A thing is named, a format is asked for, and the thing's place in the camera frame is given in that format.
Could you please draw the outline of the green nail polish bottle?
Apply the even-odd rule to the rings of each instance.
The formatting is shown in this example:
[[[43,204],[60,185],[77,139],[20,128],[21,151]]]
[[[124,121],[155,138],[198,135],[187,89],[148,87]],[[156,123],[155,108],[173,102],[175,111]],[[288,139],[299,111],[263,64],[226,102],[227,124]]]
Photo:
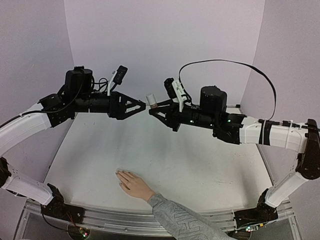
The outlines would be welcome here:
[[[158,105],[157,104],[150,105],[150,108],[151,109],[156,109],[156,108],[158,108]]]

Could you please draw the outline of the grey sleeved forearm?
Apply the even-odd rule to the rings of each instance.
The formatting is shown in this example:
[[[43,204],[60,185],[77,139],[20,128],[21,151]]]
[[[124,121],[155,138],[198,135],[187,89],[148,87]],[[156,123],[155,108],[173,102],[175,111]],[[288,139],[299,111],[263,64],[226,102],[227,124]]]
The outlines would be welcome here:
[[[200,214],[161,194],[152,196],[147,203],[155,219],[177,240],[231,240],[223,230]]]

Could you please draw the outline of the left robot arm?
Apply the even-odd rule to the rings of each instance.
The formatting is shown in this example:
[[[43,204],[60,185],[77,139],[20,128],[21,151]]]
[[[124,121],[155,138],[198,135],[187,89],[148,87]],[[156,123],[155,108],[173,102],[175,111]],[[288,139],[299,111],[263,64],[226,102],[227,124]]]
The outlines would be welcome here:
[[[116,120],[125,120],[146,109],[146,104],[107,87],[105,92],[95,89],[93,71],[76,66],[67,71],[65,83],[58,93],[50,94],[27,111],[0,126],[0,154],[50,128],[73,120],[77,113],[102,113]],[[0,187],[47,206],[56,218],[64,218],[68,208],[57,187],[40,183],[0,158]]]

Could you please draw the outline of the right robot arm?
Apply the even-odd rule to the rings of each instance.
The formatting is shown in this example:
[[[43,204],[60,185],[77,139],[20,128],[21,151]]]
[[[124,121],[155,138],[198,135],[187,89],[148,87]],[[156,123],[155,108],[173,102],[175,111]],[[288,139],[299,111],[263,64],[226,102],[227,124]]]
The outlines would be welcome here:
[[[320,177],[320,130],[315,120],[279,122],[228,113],[227,94],[216,86],[202,87],[196,106],[187,105],[187,95],[180,86],[170,86],[167,92],[167,101],[158,103],[152,93],[146,99],[149,114],[174,132],[181,124],[190,125],[211,129],[213,137],[226,143],[259,144],[297,153],[296,167],[264,193],[264,204],[276,208],[301,185]]]

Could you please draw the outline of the person's hand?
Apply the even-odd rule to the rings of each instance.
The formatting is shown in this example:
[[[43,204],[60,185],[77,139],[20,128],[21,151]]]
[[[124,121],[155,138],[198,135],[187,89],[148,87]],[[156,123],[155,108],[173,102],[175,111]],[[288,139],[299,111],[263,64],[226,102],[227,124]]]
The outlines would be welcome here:
[[[122,190],[133,198],[147,202],[156,194],[142,178],[132,172],[118,170],[115,174],[120,180]]]

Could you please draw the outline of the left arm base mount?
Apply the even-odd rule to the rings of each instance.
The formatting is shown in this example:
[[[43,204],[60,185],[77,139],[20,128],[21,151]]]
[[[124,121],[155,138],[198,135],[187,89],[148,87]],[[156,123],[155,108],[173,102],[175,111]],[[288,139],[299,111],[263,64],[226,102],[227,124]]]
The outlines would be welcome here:
[[[81,224],[84,220],[85,209],[80,206],[66,204],[64,199],[54,196],[47,205],[41,205],[41,213],[55,219]]]

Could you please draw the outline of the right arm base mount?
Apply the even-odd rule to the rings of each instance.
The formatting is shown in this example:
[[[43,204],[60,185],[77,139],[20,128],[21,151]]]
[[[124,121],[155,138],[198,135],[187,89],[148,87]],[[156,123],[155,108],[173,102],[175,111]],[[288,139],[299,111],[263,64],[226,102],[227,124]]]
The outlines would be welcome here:
[[[234,220],[237,230],[245,229],[246,227],[257,226],[260,224],[266,224],[277,219],[277,209],[267,205],[264,202],[259,203],[254,208],[237,210],[234,213]]]

